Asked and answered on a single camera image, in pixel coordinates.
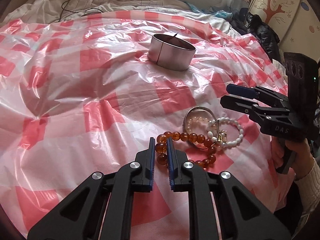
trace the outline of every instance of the amber bead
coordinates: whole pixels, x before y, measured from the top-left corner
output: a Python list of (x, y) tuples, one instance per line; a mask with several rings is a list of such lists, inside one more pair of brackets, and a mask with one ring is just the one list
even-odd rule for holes
[(169, 138), (170, 136), (172, 136), (172, 132), (164, 132), (163, 133), (167, 138)]
[(217, 149), (215, 146), (208, 147), (208, 155), (215, 154), (216, 152), (217, 152)]
[(189, 135), (189, 141), (190, 142), (196, 142), (197, 139), (198, 139), (198, 136), (197, 136), (196, 133), (190, 133), (190, 135)]
[(203, 161), (195, 161), (195, 164), (198, 164), (200, 167), (204, 167)]
[(172, 133), (172, 140), (179, 141), (181, 138), (181, 134), (179, 132), (173, 132)]
[(157, 153), (165, 153), (167, 151), (167, 145), (165, 143), (157, 143), (156, 144), (156, 152)]
[(216, 161), (216, 156), (214, 154), (211, 154), (208, 156), (208, 159), (210, 160), (210, 164), (214, 164)]
[(186, 142), (186, 141), (188, 141), (189, 140), (189, 134), (187, 133), (187, 132), (183, 132), (182, 134), (181, 134), (181, 141), (183, 141), (183, 142)]
[(209, 160), (209, 159), (204, 159), (204, 160), (202, 160), (202, 161), (203, 161), (203, 163), (204, 163), (203, 167), (204, 167), (205, 169), (208, 168), (209, 165), (210, 165), (210, 160)]
[(160, 134), (157, 137), (157, 142), (163, 142), (166, 143), (167, 142), (167, 137), (164, 134)]
[(211, 139), (206, 139), (203, 143), (203, 145), (207, 148), (209, 148), (211, 145), (213, 144), (212, 140)]
[(166, 165), (168, 162), (168, 157), (166, 154), (163, 154), (163, 155), (160, 154), (157, 158), (157, 161), (160, 165)]
[(198, 135), (197, 143), (204, 143), (205, 136), (203, 134)]

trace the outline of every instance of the metal bangle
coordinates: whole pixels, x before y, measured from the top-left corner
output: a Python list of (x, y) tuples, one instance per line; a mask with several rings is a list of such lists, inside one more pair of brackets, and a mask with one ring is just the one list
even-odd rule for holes
[[(188, 116), (188, 114), (190, 114), (190, 113), (191, 113), (192, 111), (194, 111), (194, 110), (204, 110), (204, 111), (207, 111), (209, 114), (211, 114), (211, 116), (213, 117), (214, 121), (215, 121), (216, 123), (218, 123), (218, 134), (219, 134), (219, 122), (217, 122), (217, 119), (216, 119), (216, 117), (214, 116), (213, 112), (212, 112), (209, 108), (206, 108), (206, 107), (203, 107), (203, 106), (195, 106), (195, 107), (191, 108), (191, 109), (189, 110), (189, 112), (186, 114), (186, 116), (185, 116), (184, 119), (183, 119), (183, 124), (182, 124), (182, 128), (183, 128), (183, 131), (184, 131), (184, 132), (187, 132), (187, 130), (186, 130), (186, 119), (187, 119), (187, 116)], [(206, 149), (208, 149), (208, 148), (199, 148), (198, 146), (196, 146), (194, 143), (192, 143), (192, 142), (190, 142), (190, 141), (188, 141), (188, 143), (191, 144), (193, 147), (198, 148), (199, 150), (206, 150)]]

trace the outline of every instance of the white bedsheet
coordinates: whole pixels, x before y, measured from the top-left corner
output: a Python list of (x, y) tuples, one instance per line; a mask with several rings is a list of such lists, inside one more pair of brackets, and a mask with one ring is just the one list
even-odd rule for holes
[[(1, 25), (15, 19), (21, 19), (25, 23), (50, 24), (57, 22), (64, 1), (66, 0), (28, 0), (12, 13), (9, 13)], [(233, 38), (240, 36), (224, 19), (207, 14), (193, 13), (186, 3), (178, 0), (71, 0), (66, 9), (77, 13), (64, 11), (62, 21), (76, 19), (86, 13), (97, 11), (84, 11), (89, 8), (99, 8), (103, 12), (142, 10), (176, 14), (209, 22), (212, 27), (229, 34)]]

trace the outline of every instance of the tree decal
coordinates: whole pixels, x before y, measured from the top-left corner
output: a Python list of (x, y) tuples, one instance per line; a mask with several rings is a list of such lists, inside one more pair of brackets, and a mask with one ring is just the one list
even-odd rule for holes
[(265, 23), (268, 24), (271, 18), (275, 18), (276, 21), (280, 24), (281, 22), (285, 23), (284, 19), (279, 14), (286, 14), (288, 18), (291, 18), (292, 11), (290, 6), (294, 4), (293, 1), (286, 1), (279, 3), (276, 0), (257, 0), (260, 5), (254, 5), (255, 8), (263, 10), (267, 18)]

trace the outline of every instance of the pink checkered plastic sheet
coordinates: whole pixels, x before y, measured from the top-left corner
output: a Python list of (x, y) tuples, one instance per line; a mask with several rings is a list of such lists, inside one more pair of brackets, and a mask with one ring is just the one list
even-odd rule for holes
[[(148, 60), (155, 33), (178, 33), (196, 47), (186, 72)], [(91, 173), (115, 172), (150, 137), (181, 131), (193, 106), (244, 126), (243, 142), (217, 153), (210, 172), (230, 171), (272, 212), (293, 181), (292, 171), (276, 173), (269, 136), (220, 105), (230, 83), (287, 91), (250, 34), (233, 39), (206, 22), (144, 11), (50, 25), (14, 20), (0, 29), (0, 81), (0, 203), (24, 236)], [(186, 143), (175, 147), (205, 158)], [(131, 239), (188, 234), (188, 195), (172, 192), (167, 169), (156, 163), (153, 191), (134, 197)]]

